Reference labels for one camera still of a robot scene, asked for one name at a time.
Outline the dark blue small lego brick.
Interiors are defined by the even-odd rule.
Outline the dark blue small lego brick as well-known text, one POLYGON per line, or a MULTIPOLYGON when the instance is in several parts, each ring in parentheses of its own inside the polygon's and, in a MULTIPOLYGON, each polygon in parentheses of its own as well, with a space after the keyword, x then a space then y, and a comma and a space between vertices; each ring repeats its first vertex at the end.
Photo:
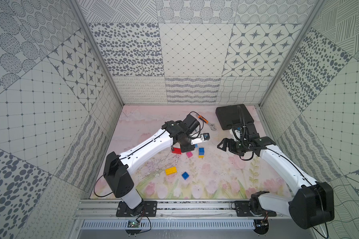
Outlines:
POLYGON ((198 149, 198 155, 199 156, 204 156, 204 148, 203 147, 198 149))

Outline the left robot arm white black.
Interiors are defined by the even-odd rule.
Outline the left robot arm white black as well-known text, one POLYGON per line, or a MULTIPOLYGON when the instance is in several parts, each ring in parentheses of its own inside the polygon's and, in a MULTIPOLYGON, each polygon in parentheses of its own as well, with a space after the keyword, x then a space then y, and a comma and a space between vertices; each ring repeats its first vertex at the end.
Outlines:
POLYGON ((186 153, 193 151, 196 144, 210 140, 209 133, 195 133, 196 128, 202 129, 199 121, 188 114, 184 120, 165 122, 161 129, 136 147, 106 156, 103 177, 111 193, 122 199, 132 216, 144 211, 144 200, 135 188, 132 174, 150 158, 177 143, 181 152, 186 153))

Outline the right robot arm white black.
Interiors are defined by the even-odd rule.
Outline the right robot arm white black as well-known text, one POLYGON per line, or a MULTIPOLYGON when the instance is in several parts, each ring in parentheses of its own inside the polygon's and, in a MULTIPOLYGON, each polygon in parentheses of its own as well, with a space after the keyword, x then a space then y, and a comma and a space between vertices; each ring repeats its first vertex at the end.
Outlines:
POLYGON ((271 138, 266 136, 252 141, 224 138, 217 148, 238 156, 243 156, 247 152, 256 154, 265 160, 291 189, 291 198, 283 198, 268 191, 252 194, 249 208, 253 215, 262 216, 269 211, 276 212, 292 218, 302 229, 334 220, 333 188, 304 172, 271 138))

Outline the red lego brick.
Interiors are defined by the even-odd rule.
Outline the red lego brick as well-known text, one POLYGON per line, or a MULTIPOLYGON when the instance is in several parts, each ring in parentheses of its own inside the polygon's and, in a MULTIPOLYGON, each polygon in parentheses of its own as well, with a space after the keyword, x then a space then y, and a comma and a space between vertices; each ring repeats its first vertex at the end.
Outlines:
POLYGON ((182 151, 180 148, 174 147, 174 148, 172 148, 172 153, 181 155, 182 151))

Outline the yellow long lego brick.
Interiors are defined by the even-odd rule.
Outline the yellow long lego brick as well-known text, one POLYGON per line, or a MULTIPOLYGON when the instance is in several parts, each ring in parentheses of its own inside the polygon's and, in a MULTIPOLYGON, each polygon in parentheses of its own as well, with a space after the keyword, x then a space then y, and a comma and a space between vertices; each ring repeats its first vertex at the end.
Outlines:
POLYGON ((177 168, 174 166, 174 167, 170 167, 170 168, 167 168, 165 170, 165 174, 166 175, 172 175, 172 174, 175 174, 177 173, 177 168))

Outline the floral pink table mat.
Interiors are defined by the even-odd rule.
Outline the floral pink table mat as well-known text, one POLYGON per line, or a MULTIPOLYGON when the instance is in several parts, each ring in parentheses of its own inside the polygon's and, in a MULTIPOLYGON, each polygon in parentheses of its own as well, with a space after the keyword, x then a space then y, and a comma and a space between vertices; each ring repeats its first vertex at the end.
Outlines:
POLYGON ((170 148, 156 154, 132 174, 144 199, 247 199, 262 190, 289 197, 287 184, 266 161, 249 153, 240 159, 217 148, 230 133, 221 129, 215 110, 214 106, 125 106, 108 151, 122 153, 150 138, 166 121, 198 113, 216 126, 216 131, 203 126, 203 132, 210 134, 210 140, 200 145, 204 158, 198 158, 198 150, 191 158, 170 148), (177 173, 166 175, 165 170, 174 166, 177 173), (187 180, 181 176, 184 172, 189 174, 187 180))

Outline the black plastic tool case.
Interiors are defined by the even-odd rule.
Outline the black plastic tool case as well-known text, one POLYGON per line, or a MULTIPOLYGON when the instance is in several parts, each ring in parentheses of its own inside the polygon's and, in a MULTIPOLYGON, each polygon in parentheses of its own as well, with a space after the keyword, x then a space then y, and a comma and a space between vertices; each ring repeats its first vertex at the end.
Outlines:
POLYGON ((249 113, 246 105, 244 104, 217 107, 215 110, 215 114, 222 130, 232 129, 233 126, 240 126, 238 106, 242 108, 245 122, 247 124, 254 123, 253 117, 249 113))

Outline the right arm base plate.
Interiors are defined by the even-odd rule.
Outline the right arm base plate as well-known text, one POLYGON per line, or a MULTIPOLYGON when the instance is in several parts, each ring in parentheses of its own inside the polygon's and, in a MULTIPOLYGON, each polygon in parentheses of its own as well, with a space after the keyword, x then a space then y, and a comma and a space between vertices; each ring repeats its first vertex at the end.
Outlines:
POLYGON ((266 211, 261 207, 255 208, 250 201, 233 201, 231 208, 236 212, 238 217, 276 217, 277 213, 274 211, 266 211))

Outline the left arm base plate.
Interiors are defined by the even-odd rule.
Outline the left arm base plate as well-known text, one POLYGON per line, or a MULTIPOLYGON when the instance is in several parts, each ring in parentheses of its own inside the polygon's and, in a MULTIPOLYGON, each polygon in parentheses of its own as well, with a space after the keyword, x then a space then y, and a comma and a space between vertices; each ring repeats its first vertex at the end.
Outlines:
POLYGON ((125 202, 121 201, 118 204, 116 217, 137 217, 142 215, 155 217, 157 205, 157 201, 142 201, 136 208, 131 209, 125 202))

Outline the aluminium rail frame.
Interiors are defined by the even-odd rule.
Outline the aluminium rail frame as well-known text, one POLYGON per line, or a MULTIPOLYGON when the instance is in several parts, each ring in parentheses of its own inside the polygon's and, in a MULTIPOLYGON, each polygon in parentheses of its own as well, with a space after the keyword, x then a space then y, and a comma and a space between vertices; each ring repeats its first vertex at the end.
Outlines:
POLYGON ((229 199, 155 199, 146 200, 146 212, 129 210, 120 206, 121 201, 81 200, 73 214, 74 219, 135 219, 147 216, 149 219, 255 219, 265 217, 265 214, 254 215, 249 210, 248 200, 229 199))

